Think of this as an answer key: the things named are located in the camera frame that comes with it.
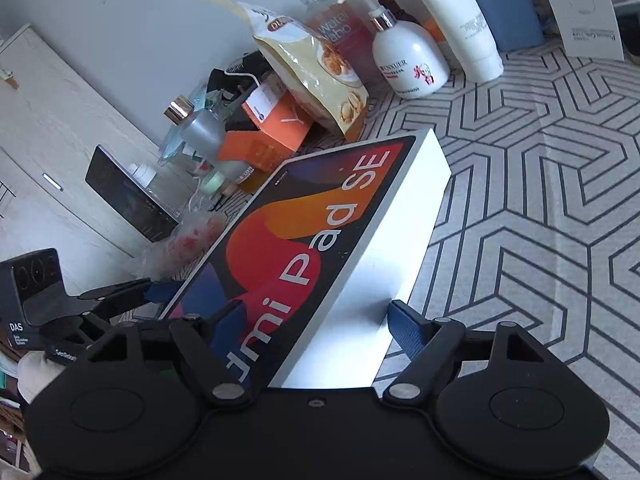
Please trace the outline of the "person left hand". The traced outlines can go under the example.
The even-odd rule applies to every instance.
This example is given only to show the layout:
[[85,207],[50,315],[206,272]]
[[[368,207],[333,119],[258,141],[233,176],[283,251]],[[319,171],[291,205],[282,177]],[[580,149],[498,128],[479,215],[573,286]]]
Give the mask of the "person left hand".
[[17,363],[17,390],[31,404],[63,370],[63,365],[48,359],[43,351],[29,351]]

